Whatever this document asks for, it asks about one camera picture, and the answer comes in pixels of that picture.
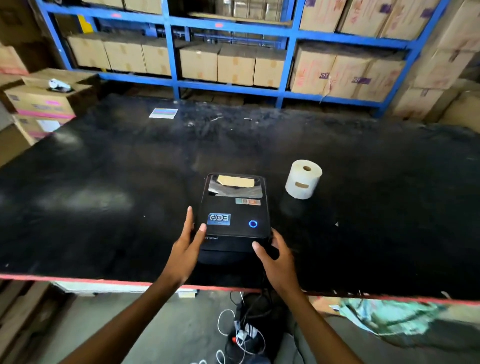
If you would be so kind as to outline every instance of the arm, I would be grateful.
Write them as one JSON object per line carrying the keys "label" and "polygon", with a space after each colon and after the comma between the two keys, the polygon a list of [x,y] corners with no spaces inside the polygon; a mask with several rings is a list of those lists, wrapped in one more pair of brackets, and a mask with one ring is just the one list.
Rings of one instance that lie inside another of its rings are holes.
{"label": "arm", "polygon": [[295,273],[293,255],[283,237],[275,229],[272,230],[272,245],[279,250],[279,258],[270,258],[257,242],[253,242],[253,249],[264,265],[268,280],[295,317],[316,361],[325,364],[361,364],[361,360],[302,292]]}
{"label": "arm", "polygon": [[188,207],[181,236],[173,244],[167,265],[156,282],[60,364],[120,364],[123,361],[145,327],[192,273],[206,225],[200,226],[190,244],[192,227],[193,212]]}

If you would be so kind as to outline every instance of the hand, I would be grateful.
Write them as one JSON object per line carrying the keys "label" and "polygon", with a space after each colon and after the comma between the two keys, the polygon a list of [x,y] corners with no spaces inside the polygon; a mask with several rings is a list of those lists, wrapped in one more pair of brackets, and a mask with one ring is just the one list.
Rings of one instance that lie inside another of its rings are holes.
{"label": "hand", "polygon": [[272,229],[272,232],[272,245],[280,252],[277,260],[270,258],[258,242],[253,242],[252,246],[264,265],[268,280],[280,297],[285,300],[286,297],[292,293],[301,292],[301,289],[297,279],[297,273],[295,273],[292,252],[285,243],[285,240],[283,240],[282,235],[275,229]]}
{"label": "hand", "polygon": [[180,287],[192,274],[193,268],[197,264],[200,245],[202,245],[207,226],[200,225],[193,242],[190,244],[190,233],[193,229],[193,211],[188,206],[187,218],[183,224],[183,230],[179,239],[173,243],[172,252],[168,258],[167,265],[163,269],[160,278],[164,277],[168,282]]}

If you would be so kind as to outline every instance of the black table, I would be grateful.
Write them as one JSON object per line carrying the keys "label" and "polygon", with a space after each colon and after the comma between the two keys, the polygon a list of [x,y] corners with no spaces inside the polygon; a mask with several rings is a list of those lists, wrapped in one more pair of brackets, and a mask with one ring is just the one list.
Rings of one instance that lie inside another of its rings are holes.
{"label": "black table", "polygon": [[[461,128],[110,95],[0,170],[0,277],[152,282],[219,171],[266,177],[305,290],[476,301],[479,158]],[[324,171],[306,201],[284,188],[297,159]],[[256,257],[187,283],[266,284]]]}

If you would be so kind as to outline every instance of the white label roll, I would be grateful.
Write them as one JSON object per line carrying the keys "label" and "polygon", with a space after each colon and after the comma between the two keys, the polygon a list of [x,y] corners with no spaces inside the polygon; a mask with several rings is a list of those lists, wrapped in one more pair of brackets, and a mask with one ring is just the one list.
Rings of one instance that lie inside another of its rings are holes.
{"label": "white label roll", "polygon": [[313,195],[321,175],[322,169],[318,164],[305,159],[296,160],[290,169],[285,189],[290,196],[306,200]]}

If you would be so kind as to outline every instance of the blue shelving rack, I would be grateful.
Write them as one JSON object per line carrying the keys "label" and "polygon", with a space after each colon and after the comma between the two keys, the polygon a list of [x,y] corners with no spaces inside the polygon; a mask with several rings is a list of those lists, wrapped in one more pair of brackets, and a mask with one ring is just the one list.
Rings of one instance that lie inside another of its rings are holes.
{"label": "blue shelving rack", "polygon": [[[241,94],[259,95],[276,97],[276,107],[281,108],[283,100],[285,98],[296,98],[303,100],[313,100],[318,102],[331,102],[337,104],[357,105],[375,108],[375,117],[381,117],[390,102],[392,101],[395,93],[398,91],[406,75],[408,74],[411,66],[415,60],[420,56],[421,50],[425,45],[425,42],[429,38],[432,30],[437,24],[440,17],[445,12],[446,7],[450,0],[440,0],[437,8],[433,12],[430,20],[422,31],[421,35],[412,41],[388,39],[388,38],[372,38],[364,36],[355,36],[341,33],[323,33],[307,30],[300,30],[300,20],[303,12],[303,7],[306,0],[289,0],[282,12],[282,20],[292,19],[291,27],[286,25],[268,25],[268,24],[255,24],[255,23],[236,23],[228,20],[217,19],[196,19],[196,18],[183,18],[177,16],[170,16],[168,12],[167,0],[162,1],[163,15],[146,14],[138,12],[120,11],[116,9],[104,9],[95,7],[80,7],[80,6],[65,6],[57,5],[55,3],[44,2],[44,0],[36,0],[37,5],[45,19],[48,29],[52,35],[55,45],[60,53],[60,56],[68,70],[73,70],[72,64],[69,60],[64,48],[64,39],[62,39],[57,32],[54,25],[53,14],[70,14],[70,15],[82,15],[92,25],[94,31],[96,26],[94,18],[110,20],[110,21],[126,21],[126,22],[140,22],[148,24],[145,30],[146,36],[157,36],[156,24],[161,24],[165,28],[165,37],[167,40],[168,56],[170,59],[171,78],[142,76],[135,74],[124,74],[115,72],[100,72],[99,75],[105,80],[135,82],[151,85],[163,85],[173,88],[173,94],[176,99],[180,98],[179,88],[192,88],[202,89],[210,91],[224,91]],[[195,80],[180,80],[177,76],[175,52],[173,48],[173,33],[172,27],[184,27],[185,39],[190,40],[190,28],[221,30],[227,32],[240,32],[240,33],[253,33],[266,36],[282,37],[288,39],[282,41],[283,48],[286,47],[287,55],[285,59],[285,65],[282,72],[282,78],[280,81],[280,87],[278,89],[261,88],[261,87],[246,87],[238,85],[228,85],[219,83],[209,83]],[[395,82],[390,94],[385,98],[383,102],[372,102],[363,100],[346,99],[339,97],[330,97],[322,95],[307,95],[294,93],[287,90],[288,76],[290,66],[294,56],[295,45],[298,40],[320,40],[323,42],[333,43],[345,43],[354,45],[363,45],[370,47],[382,47],[391,49],[407,50],[408,55],[405,59],[405,67]]]}

